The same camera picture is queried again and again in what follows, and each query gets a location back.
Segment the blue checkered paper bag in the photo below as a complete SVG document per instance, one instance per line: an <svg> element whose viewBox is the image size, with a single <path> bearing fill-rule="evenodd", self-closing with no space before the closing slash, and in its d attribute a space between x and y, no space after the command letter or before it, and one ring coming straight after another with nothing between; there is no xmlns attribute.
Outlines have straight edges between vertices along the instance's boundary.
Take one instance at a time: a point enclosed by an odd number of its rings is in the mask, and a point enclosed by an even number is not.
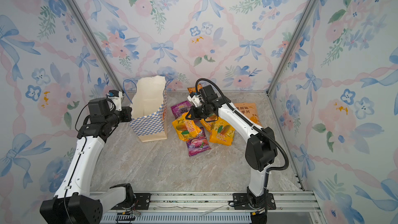
<svg viewBox="0 0 398 224"><path fill-rule="evenodd" d="M128 100L132 108L132 120L129 126L141 142L153 142L167 139L167 86L173 79L153 76L139 79L137 82L125 79L135 86L135 95Z"/></svg>

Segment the purple grape candy bag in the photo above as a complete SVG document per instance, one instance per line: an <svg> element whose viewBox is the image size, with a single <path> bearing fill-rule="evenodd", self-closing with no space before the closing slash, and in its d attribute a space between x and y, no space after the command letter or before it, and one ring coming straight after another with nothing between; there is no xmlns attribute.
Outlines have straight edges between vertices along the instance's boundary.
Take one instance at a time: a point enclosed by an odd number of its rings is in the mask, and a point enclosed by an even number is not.
<svg viewBox="0 0 398 224"><path fill-rule="evenodd" d="M191 109L192 104L189 101L184 101L173 105L171 107L172 114L174 115L175 119L180 118L184 113L188 113Z"/></svg>

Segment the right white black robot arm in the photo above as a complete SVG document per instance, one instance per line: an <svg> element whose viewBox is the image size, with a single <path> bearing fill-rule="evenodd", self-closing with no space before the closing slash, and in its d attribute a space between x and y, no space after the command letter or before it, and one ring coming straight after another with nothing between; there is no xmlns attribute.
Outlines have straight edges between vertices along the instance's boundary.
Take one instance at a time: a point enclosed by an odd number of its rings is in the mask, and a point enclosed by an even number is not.
<svg viewBox="0 0 398 224"><path fill-rule="evenodd" d="M225 120L246 142L245 159L251 167L250 183L247 187L247 201L253 209L266 208L269 169L277 156L273 130L263 128L244 116L225 96L218 96L212 86L206 86L199 93L191 93L192 104L187 119L206 119L211 115Z"/></svg>

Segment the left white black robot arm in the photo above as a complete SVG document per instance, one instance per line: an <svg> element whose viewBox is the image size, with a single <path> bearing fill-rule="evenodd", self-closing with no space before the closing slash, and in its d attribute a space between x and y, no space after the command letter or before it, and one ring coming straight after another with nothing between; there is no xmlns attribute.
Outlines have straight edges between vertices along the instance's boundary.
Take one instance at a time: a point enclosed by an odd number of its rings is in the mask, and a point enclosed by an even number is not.
<svg viewBox="0 0 398 224"><path fill-rule="evenodd" d="M131 108L122 106L123 93L111 90L107 97L89 101L89 116L78 130L76 152L64 181L54 197L44 201L40 214L49 224L98 224L115 206L132 209L137 202L131 184L112 186L95 198L90 184L95 165L116 127L130 122Z"/></svg>

